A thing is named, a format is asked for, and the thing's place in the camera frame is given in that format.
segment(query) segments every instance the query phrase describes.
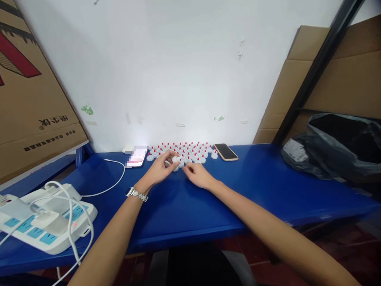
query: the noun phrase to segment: label on bag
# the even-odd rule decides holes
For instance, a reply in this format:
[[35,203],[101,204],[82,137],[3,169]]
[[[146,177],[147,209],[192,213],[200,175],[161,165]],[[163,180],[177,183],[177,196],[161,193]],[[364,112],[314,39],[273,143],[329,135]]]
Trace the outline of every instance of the label on bag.
[[303,162],[308,159],[308,155],[303,145],[293,139],[288,140],[283,147],[283,150],[297,162]]

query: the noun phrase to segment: left hand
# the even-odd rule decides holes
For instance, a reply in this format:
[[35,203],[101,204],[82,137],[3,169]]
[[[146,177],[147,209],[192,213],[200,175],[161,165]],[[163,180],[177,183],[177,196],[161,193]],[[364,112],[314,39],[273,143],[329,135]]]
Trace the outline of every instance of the left hand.
[[141,178],[141,181],[145,181],[149,186],[153,186],[163,181],[178,165],[180,165],[180,162],[172,163],[172,158],[174,156],[179,156],[179,154],[168,150],[158,157],[147,173]]

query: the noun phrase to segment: electrical cord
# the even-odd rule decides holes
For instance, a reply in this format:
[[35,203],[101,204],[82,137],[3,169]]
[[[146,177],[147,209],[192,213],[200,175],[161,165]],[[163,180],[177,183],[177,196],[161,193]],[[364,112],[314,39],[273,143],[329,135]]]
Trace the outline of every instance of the electrical cord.
[[59,267],[56,267],[57,269],[57,277],[58,279],[61,279],[61,271],[60,271],[60,268]]
[[33,202],[30,203],[29,205],[29,208],[32,212],[36,213],[37,211],[33,208],[33,205],[40,201],[40,200],[43,200],[43,199],[64,199],[64,200],[67,200],[67,201],[71,201],[72,203],[76,203],[77,205],[80,206],[80,208],[83,210],[83,212],[85,213],[86,215],[86,218],[89,222],[89,225],[90,225],[90,231],[91,231],[91,237],[90,237],[90,241],[89,241],[89,244],[87,245],[85,251],[83,252],[83,254],[81,255],[81,257],[79,258],[79,260],[69,269],[69,271],[67,271],[61,278],[59,278],[57,280],[56,283],[54,283],[52,286],[56,286],[58,283],[60,283],[78,264],[79,262],[84,258],[84,256],[86,255],[86,253],[89,251],[90,249],[90,246],[92,244],[92,241],[94,239],[94,226],[92,224],[92,221],[90,219],[90,216],[89,216],[89,213],[87,212],[87,209],[78,201],[74,200],[74,199],[71,199],[71,198],[66,198],[66,197],[59,197],[59,196],[49,196],[49,197],[42,197],[42,198],[39,198],[39,199],[36,199],[34,200]]
[[120,179],[115,183],[115,185],[113,185],[112,187],[108,188],[107,190],[102,191],[102,192],[100,192],[100,193],[96,193],[96,194],[94,194],[94,195],[84,195],[84,196],[82,196],[82,197],[94,197],[94,196],[96,196],[96,195],[103,194],[103,193],[105,193],[105,192],[111,190],[113,187],[115,187],[115,186],[122,180],[122,178],[123,178],[123,176],[124,176],[124,173],[125,173],[125,171],[126,171],[126,167],[125,167],[125,165],[124,165],[123,163],[120,163],[120,162],[118,162],[118,161],[114,161],[114,160],[110,160],[110,159],[104,159],[104,160],[105,160],[105,161],[109,161],[109,162],[114,162],[114,163],[119,163],[119,164],[121,164],[121,165],[123,166],[123,174],[122,174],[122,176],[121,176]]
[[[58,183],[56,181],[49,181],[45,184],[45,189],[47,189],[49,187],[49,184],[57,185],[67,195],[67,197],[69,199],[71,199],[69,192],[64,188],[63,185],[61,185],[60,183]],[[69,202],[69,206],[70,206],[70,208],[69,208],[69,222],[67,224],[67,236],[69,238],[71,248],[73,249],[75,260],[78,261],[78,265],[81,265],[81,261],[79,260],[77,247],[75,246],[75,243],[73,241],[73,237],[71,236],[71,224],[73,221],[73,203],[71,201]]]

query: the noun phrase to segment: white cable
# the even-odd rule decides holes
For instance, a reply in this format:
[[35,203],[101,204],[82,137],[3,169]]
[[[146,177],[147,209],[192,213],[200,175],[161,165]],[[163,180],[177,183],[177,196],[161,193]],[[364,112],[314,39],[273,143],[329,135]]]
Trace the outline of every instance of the white cable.
[[11,235],[12,235],[12,234],[19,228],[20,225],[22,225],[23,223],[25,223],[31,216],[32,216],[32,214],[31,214],[29,217],[27,217],[25,220],[19,222],[19,223],[14,227],[14,229],[13,229],[10,233],[8,233],[8,234],[3,238],[2,241],[0,241],[0,246],[1,246],[1,245],[8,239],[8,237],[10,237],[10,236],[11,236]]
[[122,180],[122,178],[123,178],[123,176],[124,176],[124,173],[125,173],[125,171],[126,171],[126,167],[124,166],[124,164],[123,164],[123,163],[120,163],[120,162],[118,162],[118,161],[114,161],[114,160],[109,160],[109,159],[104,159],[104,160],[105,160],[105,161],[109,161],[109,162],[115,162],[115,163],[119,163],[119,164],[121,164],[121,165],[123,166],[123,174],[122,174],[122,176],[120,177],[119,181],[117,181],[117,182],[115,183],[115,185],[113,185],[112,187],[108,188],[107,190],[102,191],[102,192],[97,193],[97,194],[94,194],[94,195],[86,195],[86,196],[82,196],[82,197],[93,197],[93,196],[96,196],[96,195],[103,194],[103,193],[105,193],[105,192],[111,190],[113,187],[115,187],[115,186]]
[[[94,226],[92,225],[92,221],[90,219],[90,216],[89,216],[89,213],[87,212],[87,209],[78,201],[74,200],[74,199],[70,199],[70,198],[66,198],[66,197],[59,197],[59,196],[51,196],[51,197],[42,197],[42,198],[39,198],[39,199],[36,199],[34,200],[33,202],[30,203],[29,205],[29,208],[35,213],[35,209],[33,209],[33,205],[34,203],[40,201],[40,200],[43,200],[43,199],[64,199],[64,200],[67,200],[67,201],[71,201],[72,203],[76,203],[77,205],[79,205],[81,207],[81,209],[83,210],[83,212],[85,213],[86,217],[87,217],[87,220],[89,222],[89,225],[90,225],[90,230],[91,230],[91,237],[90,237],[90,242],[89,244],[87,245],[87,248],[85,249],[85,251],[83,252],[83,254],[81,255],[81,257],[79,258],[79,260],[82,260],[85,256],[85,254],[89,251],[90,249],[90,246],[92,244],[92,240],[94,239]],[[69,269],[69,271],[67,271],[56,283],[54,283],[52,286],[56,286],[58,283],[60,283],[62,281],[62,279],[64,279],[76,266],[78,265],[78,261]]]
[[[45,184],[45,189],[48,189],[49,184],[55,184],[55,185],[57,185],[67,195],[67,197],[69,199],[71,199],[70,194],[64,188],[63,185],[61,185],[60,183],[58,183],[56,181],[49,181],[49,182],[47,182]],[[71,224],[72,224],[72,221],[73,221],[73,203],[71,201],[69,202],[69,206],[70,206],[70,208],[69,208],[69,222],[67,224],[67,236],[69,238],[71,248],[73,249],[75,260],[78,261],[78,265],[81,265],[81,261],[79,260],[79,255],[78,255],[77,247],[75,246],[75,243],[73,241],[73,237],[71,236]]]
[[61,279],[61,271],[60,271],[60,268],[59,267],[56,267],[57,269],[57,277],[58,279]]

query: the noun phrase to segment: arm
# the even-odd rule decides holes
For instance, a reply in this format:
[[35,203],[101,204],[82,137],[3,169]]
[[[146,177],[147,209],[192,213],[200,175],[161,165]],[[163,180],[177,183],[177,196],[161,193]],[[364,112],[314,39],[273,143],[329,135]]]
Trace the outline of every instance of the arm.
[[[157,158],[147,173],[135,184],[139,193],[148,194],[151,187],[164,180],[179,163],[168,166],[165,160],[178,156],[167,151]],[[101,235],[91,247],[69,285],[112,285],[126,254],[132,230],[143,202],[131,196],[110,220]]]
[[312,285],[360,285],[328,253],[256,203],[214,179],[201,164],[183,168],[191,182],[212,192],[283,262]]

